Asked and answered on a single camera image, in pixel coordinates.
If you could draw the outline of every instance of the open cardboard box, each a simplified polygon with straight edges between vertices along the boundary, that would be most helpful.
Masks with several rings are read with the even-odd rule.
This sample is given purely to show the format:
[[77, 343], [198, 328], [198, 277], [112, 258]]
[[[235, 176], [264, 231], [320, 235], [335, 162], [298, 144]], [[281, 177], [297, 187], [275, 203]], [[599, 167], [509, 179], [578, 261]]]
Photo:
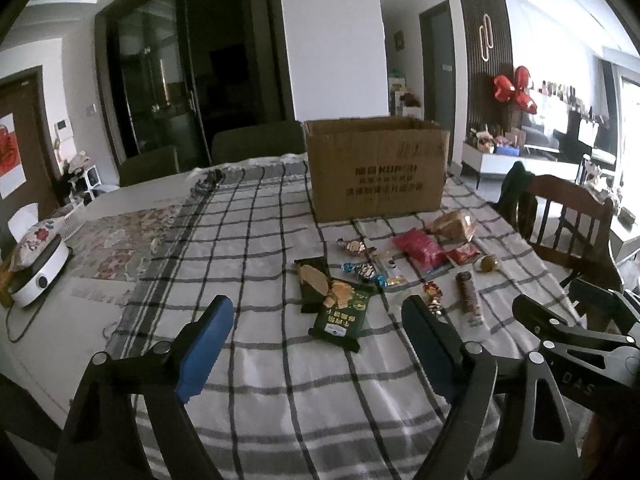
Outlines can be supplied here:
[[449, 132], [415, 118], [303, 125], [317, 220], [392, 216], [440, 207]]

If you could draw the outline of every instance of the white basket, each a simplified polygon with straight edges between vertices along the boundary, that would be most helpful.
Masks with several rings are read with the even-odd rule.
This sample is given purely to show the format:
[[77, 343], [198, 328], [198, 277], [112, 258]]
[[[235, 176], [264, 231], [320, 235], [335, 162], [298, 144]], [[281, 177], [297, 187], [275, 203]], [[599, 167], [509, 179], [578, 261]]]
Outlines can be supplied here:
[[58, 211], [56, 218], [60, 218], [62, 224], [58, 234], [66, 242], [84, 225], [84, 203], [80, 202], [75, 206], [74, 204], [68, 204]]

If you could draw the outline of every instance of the red and white poster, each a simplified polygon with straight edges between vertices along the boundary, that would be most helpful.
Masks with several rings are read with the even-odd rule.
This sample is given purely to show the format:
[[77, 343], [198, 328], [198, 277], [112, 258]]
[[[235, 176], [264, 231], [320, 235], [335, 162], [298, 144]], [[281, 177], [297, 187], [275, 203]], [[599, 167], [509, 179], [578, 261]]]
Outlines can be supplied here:
[[15, 135], [14, 115], [0, 119], [0, 196], [6, 198], [27, 181]]

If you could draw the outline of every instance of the red snack package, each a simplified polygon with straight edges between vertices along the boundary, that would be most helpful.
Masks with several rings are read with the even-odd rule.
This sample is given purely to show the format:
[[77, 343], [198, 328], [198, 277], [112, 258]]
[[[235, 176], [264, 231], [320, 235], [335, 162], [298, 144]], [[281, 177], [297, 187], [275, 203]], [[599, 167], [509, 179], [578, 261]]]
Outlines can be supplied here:
[[480, 254], [473, 244], [464, 244], [460, 247], [447, 251], [447, 256], [457, 265], [464, 265], [474, 256]]
[[422, 270], [433, 270], [447, 263], [447, 256], [435, 238], [427, 236], [423, 231], [411, 229], [391, 240], [393, 244], [411, 256]]

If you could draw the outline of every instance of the gray door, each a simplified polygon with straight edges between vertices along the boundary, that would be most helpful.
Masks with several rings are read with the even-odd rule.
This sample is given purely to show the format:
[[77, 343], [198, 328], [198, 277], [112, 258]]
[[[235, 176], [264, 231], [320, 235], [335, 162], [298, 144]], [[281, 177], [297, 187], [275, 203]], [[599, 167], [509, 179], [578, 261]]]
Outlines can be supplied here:
[[420, 15], [424, 67], [425, 118], [449, 130], [449, 157], [453, 152], [456, 117], [456, 60], [449, 1]]

